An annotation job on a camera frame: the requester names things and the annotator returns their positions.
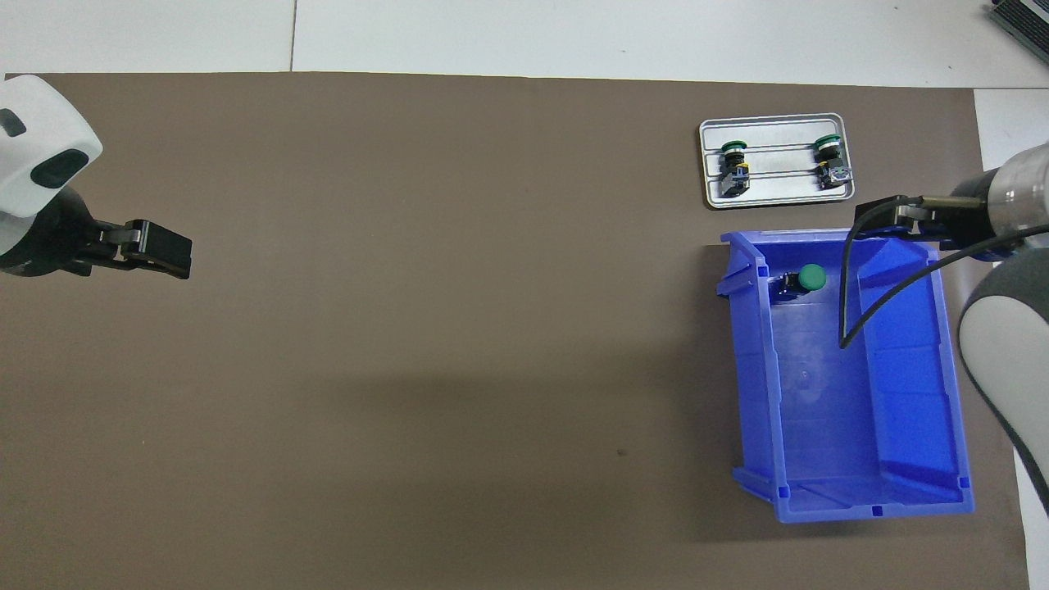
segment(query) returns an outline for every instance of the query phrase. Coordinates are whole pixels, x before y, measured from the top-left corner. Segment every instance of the brown table surface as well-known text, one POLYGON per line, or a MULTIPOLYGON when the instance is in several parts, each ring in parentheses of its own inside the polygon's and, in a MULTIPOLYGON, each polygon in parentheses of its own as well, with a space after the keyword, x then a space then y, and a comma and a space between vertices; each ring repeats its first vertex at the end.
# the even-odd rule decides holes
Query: brown table surface
MULTIPOLYGON (((978 508, 787 526, 741 461, 744 229, 980 171, 954 89, 383 75, 47 79, 95 217, 193 277, 0 276, 0 587, 1025 588, 1009 443, 978 508), (851 202, 713 211, 705 119, 840 113, 851 202)), ((946 273, 957 312, 983 266, 946 273)))

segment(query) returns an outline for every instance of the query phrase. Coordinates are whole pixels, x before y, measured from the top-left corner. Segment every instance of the cable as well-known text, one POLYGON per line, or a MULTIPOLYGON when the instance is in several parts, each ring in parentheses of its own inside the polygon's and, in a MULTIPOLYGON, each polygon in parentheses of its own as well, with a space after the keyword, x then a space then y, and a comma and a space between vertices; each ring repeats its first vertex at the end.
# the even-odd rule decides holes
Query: cable
POLYGON ((841 349, 849 345, 845 341, 848 333, 845 330, 845 311, 849 309, 849 258, 852 256, 853 240, 856 239, 856 235, 863 229, 863 226, 868 222, 881 213, 901 206, 920 205, 922 201, 920 196, 907 196, 905 194, 895 194, 889 198, 892 201, 875 205, 857 217, 856 223, 849 230, 849 235, 845 236, 845 248, 841 254, 841 275, 838 277, 838 346, 841 349))
MULTIPOLYGON (((1034 227, 1030 227, 1030 228, 1023 229, 1023 230, 1015 230, 1015 231, 1011 231, 1011 232, 1009 232, 1007 234, 1003 234, 1003 235, 1000 235, 1000 236, 991 237, 991 238, 985 239, 983 241, 978 241, 978 243, 973 244, 972 246, 969 246, 967 248, 963 248, 963 249, 959 250, 958 252, 955 252, 954 254, 951 254, 951 255, 949 255, 949 256, 947 256, 945 258, 941 258, 941 259, 937 260, 935 264, 932 264, 932 265, 925 267, 924 269, 922 269, 922 270, 920 270, 920 271, 912 274, 907 278, 905 278, 902 281, 900 281, 899 285, 897 285, 896 287, 894 287, 894 288, 890 289, 889 291, 886 291, 884 295, 882 295, 881 297, 878 297, 878 300, 875 301, 874 304, 872 304, 870 308, 868 308, 868 310, 865 312, 863 312, 863 315, 860 316, 859 320, 856 322, 856 325, 854 325, 853 329, 850 330, 849 333, 845 334, 845 336, 841 339, 840 347, 844 349, 850 343, 852 343, 853 339, 856 338, 856 335, 859 334, 859 331, 863 329, 863 324, 865 324, 868 322, 868 320, 870 320, 871 317, 873 317, 874 314, 878 310, 880 310, 882 308, 882 305, 884 305, 885 303, 887 303, 889 300, 892 299, 893 297, 895 297, 900 291, 903 291, 907 287, 911 287, 915 282, 918 282, 919 280, 921 280, 921 279, 925 278, 926 276, 933 274, 934 272, 942 269, 943 267, 946 267, 947 265, 949 265, 951 262, 956 262, 958 260, 961 260, 962 258, 965 258, 966 256, 971 256, 973 254, 979 254, 981 252, 985 252, 985 251, 990 250, 992 248, 998 248, 999 246, 1005 246, 1006 244, 1010 244, 1010 243, 1023 239, 1023 238, 1031 236, 1031 235, 1036 235, 1036 234, 1040 234, 1040 233, 1049 233, 1049 224, 1044 224, 1044 225, 1041 225, 1041 226, 1034 226, 1034 227)), ((841 316, 841 324, 844 325, 844 315, 841 316)))

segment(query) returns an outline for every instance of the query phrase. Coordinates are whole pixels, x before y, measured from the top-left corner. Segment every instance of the blue plastic bin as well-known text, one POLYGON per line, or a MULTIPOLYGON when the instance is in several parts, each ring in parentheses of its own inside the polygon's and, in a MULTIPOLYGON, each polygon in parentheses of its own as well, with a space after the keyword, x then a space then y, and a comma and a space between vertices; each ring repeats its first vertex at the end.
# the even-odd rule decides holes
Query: blue plastic bin
MULTIPOLYGON (((939 273, 901 292, 838 349, 844 230, 733 232, 718 294, 732 314, 744 465, 733 478, 784 523, 971 512, 975 508, 939 273), (807 264, 827 287, 769 300, 807 264)), ((852 325, 881 294, 937 259, 923 244, 856 241, 852 325)))

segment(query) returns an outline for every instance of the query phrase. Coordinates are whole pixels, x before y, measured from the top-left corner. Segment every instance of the white floor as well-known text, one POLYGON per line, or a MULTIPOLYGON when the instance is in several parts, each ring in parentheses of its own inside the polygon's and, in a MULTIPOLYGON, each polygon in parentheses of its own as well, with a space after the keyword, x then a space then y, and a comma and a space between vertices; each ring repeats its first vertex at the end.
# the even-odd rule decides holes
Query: white floor
MULTIPOLYGON (((390 71, 977 88, 985 168, 1049 141, 1049 66, 980 0, 4 0, 0 76, 390 71)), ((1049 519, 1019 470, 1031 588, 1049 519)))

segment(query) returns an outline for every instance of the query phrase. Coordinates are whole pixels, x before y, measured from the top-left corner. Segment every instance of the silver tray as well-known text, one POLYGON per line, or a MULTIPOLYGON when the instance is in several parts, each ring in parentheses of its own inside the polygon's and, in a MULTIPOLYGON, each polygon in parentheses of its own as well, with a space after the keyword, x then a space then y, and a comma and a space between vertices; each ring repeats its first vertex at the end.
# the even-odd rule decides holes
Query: silver tray
POLYGON ((841 157, 848 165, 849 140, 841 117, 833 112, 710 119, 700 125, 700 155, 707 203, 715 209, 761 207, 794 203, 844 201, 856 191, 856 181, 820 190, 816 180, 812 142, 841 135, 841 157), (750 189, 733 197, 721 195, 721 147, 727 142, 747 143, 750 189))

